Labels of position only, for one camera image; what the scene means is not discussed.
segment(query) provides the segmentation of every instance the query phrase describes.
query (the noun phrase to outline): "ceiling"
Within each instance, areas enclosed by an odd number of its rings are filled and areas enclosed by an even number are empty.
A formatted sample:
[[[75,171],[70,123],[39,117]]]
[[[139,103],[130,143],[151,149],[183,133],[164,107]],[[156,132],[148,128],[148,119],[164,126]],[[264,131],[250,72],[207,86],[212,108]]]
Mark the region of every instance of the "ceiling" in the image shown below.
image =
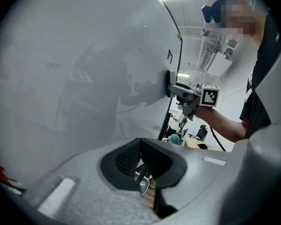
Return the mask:
[[[190,77],[184,78],[184,83],[196,83],[201,77],[202,73],[198,68],[196,73],[196,66],[200,66],[202,62],[205,50],[214,47],[211,43],[216,44],[219,29],[215,28],[215,23],[204,23],[204,17],[201,8],[204,5],[211,6],[216,0],[167,0],[165,1],[167,7],[172,13],[175,22],[180,30],[183,38],[183,49],[180,62],[180,72],[189,73]],[[204,37],[202,45],[202,52],[200,54],[200,48],[203,37],[200,32],[204,28],[209,29],[210,34]]]

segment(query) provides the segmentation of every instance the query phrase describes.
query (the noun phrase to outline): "white cube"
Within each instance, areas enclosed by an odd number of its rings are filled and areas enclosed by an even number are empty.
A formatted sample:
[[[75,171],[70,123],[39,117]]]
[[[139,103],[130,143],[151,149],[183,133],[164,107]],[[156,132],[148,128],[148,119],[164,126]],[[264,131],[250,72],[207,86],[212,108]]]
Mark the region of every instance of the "white cube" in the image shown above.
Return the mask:
[[[215,107],[219,98],[219,94],[219,87],[202,85],[200,106]]]

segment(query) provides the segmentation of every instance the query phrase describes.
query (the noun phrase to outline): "desk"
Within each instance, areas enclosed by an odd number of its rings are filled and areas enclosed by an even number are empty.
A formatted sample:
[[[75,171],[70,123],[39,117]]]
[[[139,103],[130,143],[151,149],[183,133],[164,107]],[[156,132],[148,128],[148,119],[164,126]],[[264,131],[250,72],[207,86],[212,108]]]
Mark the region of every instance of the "desk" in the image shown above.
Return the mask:
[[[197,148],[200,149],[200,147],[198,146],[198,144],[202,144],[204,142],[202,141],[198,141],[197,139],[194,138],[190,138],[190,137],[184,137],[182,146],[184,146],[186,144],[187,147],[189,148]],[[220,149],[216,148],[216,147],[208,147],[208,150],[216,150],[216,151],[221,151]]]

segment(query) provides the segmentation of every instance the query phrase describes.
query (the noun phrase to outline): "white shirt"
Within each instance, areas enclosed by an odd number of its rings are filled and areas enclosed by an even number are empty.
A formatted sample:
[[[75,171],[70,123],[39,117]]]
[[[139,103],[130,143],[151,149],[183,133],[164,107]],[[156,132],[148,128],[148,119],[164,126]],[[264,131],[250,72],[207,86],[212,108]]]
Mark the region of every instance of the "white shirt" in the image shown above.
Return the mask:
[[[175,119],[177,119],[177,121],[173,120],[170,124],[170,128],[174,129],[174,130],[178,130],[179,128],[179,123],[181,123],[184,119],[184,115],[182,114],[182,110],[180,110],[177,115],[175,116]]]

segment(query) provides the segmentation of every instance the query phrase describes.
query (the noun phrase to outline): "wooden table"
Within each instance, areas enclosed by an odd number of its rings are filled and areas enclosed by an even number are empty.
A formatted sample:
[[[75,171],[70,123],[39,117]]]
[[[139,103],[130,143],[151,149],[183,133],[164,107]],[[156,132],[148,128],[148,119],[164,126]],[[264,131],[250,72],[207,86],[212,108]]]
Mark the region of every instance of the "wooden table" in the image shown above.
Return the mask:
[[[200,149],[200,147],[198,146],[198,144],[202,144],[204,142],[202,141],[198,141],[197,139],[194,138],[190,138],[190,137],[184,137],[182,146],[184,146],[186,144],[187,147],[189,148],[197,148]],[[217,150],[217,151],[221,151],[219,148],[217,147],[208,147],[208,150]]]

